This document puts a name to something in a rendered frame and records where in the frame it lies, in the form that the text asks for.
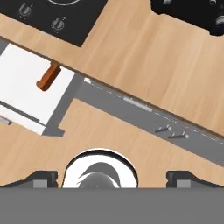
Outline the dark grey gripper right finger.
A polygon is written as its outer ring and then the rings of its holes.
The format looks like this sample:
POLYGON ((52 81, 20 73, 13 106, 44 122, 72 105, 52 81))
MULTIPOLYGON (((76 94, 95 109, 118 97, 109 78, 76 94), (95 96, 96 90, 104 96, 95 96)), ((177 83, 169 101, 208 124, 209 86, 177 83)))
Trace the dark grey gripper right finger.
POLYGON ((167 188, 196 188, 196 187, 213 187, 222 188, 222 185, 205 181, 197 178, 190 171, 167 171, 166 172, 167 188))

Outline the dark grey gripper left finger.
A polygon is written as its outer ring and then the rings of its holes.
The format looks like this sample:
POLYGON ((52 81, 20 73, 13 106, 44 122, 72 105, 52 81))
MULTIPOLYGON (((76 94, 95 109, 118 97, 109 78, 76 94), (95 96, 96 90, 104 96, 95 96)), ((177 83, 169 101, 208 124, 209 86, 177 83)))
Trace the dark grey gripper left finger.
POLYGON ((9 183, 4 187, 19 188, 57 188, 57 171, 34 171, 27 178, 9 183))

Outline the white open drawer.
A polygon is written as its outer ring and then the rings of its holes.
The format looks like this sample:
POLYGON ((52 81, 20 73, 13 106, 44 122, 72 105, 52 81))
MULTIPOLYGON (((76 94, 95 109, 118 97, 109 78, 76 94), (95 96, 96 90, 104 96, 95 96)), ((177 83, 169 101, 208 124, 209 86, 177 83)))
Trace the white open drawer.
POLYGON ((5 118, 41 136, 61 137, 60 122, 73 99, 74 72, 62 68, 48 90, 40 80, 50 61, 0 41, 0 119, 5 118))

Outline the white and black round thing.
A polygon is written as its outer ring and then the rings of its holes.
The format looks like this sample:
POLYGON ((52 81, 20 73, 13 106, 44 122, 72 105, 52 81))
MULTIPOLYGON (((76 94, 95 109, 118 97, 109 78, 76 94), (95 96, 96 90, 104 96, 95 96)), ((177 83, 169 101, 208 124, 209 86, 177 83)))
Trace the white and black round thing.
POLYGON ((106 149, 84 150, 66 167, 62 188, 138 188, 137 171, 121 153, 106 149))

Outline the black hob knob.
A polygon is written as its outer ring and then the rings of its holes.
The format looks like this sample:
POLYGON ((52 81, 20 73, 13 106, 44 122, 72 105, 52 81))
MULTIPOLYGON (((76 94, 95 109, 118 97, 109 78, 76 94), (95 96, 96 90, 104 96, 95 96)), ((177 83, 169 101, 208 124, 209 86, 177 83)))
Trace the black hob knob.
POLYGON ((65 18, 64 17, 56 17, 51 24, 51 27, 56 32, 59 32, 65 28, 65 18))
POLYGON ((18 15, 21 17, 29 17, 32 13, 32 3, 23 2, 18 9, 18 15))

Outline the black hob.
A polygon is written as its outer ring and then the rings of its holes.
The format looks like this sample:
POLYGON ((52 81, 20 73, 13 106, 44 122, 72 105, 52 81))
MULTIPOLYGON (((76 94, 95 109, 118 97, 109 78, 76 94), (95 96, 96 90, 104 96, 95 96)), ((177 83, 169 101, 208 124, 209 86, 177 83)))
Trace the black hob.
POLYGON ((102 13, 108 0, 0 0, 0 13, 42 32, 81 47, 102 13), (32 3, 31 15, 21 17, 18 9, 23 2, 32 3), (52 29, 52 21, 65 18, 65 28, 52 29))

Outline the brown-handled knife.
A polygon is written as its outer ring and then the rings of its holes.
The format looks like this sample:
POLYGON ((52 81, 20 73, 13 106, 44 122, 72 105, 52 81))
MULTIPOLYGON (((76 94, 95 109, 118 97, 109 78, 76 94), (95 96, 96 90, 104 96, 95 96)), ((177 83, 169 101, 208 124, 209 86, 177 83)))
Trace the brown-handled knife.
POLYGON ((52 62, 42 78, 36 82, 36 86, 42 91, 46 91, 52 85, 60 71, 60 66, 52 62))

